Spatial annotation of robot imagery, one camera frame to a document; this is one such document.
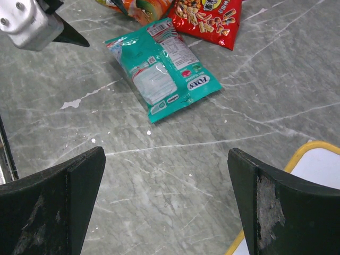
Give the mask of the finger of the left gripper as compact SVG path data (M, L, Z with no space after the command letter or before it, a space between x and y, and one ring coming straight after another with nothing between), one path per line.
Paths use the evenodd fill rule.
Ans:
M123 14L128 15L128 11L124 6L123 0L110 0L109 3L118 8Z
M56 17L62 22L63 31L53 40L53 42L74 44L81 47L90 46L86 38L76 31L69 23L62 19L58 14L56 14Z

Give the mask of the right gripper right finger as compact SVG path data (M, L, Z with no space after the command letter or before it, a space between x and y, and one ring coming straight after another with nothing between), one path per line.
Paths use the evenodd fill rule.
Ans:
M228 153L249 254L339 254L339 189Z

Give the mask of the orange snack bag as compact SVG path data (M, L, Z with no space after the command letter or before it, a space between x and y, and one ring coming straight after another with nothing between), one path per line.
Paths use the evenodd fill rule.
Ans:
M121 12L109 3L110 0L96 0L102 6ZM172 0L123 0L129 17L145 26L160 20L172 6Z

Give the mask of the red nut mix snack bag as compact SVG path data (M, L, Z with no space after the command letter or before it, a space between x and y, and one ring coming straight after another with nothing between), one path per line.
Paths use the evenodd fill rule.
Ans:
M233 50L241 11L241 0L178 0L168 17L177 31Z

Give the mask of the teal snack bag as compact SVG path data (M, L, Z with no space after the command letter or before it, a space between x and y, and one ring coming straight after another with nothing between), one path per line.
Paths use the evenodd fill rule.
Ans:
M165 18L105 42L156 123L222 89Z

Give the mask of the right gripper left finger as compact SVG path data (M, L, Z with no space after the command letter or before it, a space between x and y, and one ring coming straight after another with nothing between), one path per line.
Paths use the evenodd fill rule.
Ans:
M106 164L94 147L1 185L1 254L80 254Z

